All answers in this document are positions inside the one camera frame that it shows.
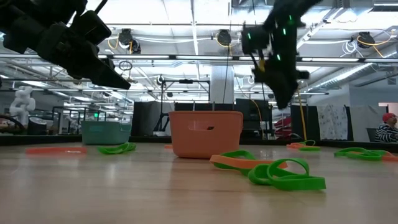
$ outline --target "plastic basket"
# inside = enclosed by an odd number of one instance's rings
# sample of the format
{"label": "plastic basket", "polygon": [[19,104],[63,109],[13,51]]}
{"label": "plastic basket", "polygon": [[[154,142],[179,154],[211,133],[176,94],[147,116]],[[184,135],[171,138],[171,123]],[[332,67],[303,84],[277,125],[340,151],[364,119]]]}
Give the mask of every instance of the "plastic basket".
{"label": "plastic basket", "polygon": [[239,149],[240,112],[173,111],[169,116],[173,152],[179,157],[209,159]]}
{"label": "plastic basket", "polygon": [[87,145],[116,145],[129,140],[131,124],[114,121],[82,121],[81,135]]}

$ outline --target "red hat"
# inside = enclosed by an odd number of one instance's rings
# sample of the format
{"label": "red hat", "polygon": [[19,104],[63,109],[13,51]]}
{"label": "red hat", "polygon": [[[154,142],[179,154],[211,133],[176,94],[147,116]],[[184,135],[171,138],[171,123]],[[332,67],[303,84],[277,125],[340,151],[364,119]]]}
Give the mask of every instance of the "red hat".
{"label": "red hat", "polygon": [[385,114],[383,115],[383,121],[386,122],[388,119],[390,119],[390,118],[392,118],[392,117],[395,117],[395,116],[396,116],[396,115],[393,114],[393,113],[385,113]]}

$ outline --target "teal basket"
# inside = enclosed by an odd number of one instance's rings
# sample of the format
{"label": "teal basket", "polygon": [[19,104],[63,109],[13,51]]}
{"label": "teal basket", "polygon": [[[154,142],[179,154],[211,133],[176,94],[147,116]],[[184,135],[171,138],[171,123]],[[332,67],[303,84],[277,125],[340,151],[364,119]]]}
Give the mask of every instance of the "teal basket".
{"label": "teal basket", "polygon": [[82,121],[81,135],[86,145],[116,145],[129,141],[131,124],[113,121]]}

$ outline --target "striped shirt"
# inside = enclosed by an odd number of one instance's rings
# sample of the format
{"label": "striped shirt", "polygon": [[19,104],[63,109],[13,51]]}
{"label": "striped shirt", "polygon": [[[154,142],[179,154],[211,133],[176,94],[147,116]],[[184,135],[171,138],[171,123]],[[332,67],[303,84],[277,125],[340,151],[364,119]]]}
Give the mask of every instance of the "striped shirt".
{"label": "striped shirt", "polygon": [[398,142],[396,136],[397,128],[392,128],[388,124],[381,124],[376,131],[376,142]]}

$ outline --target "person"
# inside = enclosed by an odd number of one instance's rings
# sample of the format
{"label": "person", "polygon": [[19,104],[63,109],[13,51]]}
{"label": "person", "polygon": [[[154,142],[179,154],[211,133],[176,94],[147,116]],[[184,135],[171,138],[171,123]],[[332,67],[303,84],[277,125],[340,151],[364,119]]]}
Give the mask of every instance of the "person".
{"label": "person", "polygon": [[383,115],[383,124],[376,131],[376,142],[398,142],[397,116],[393,113]]}

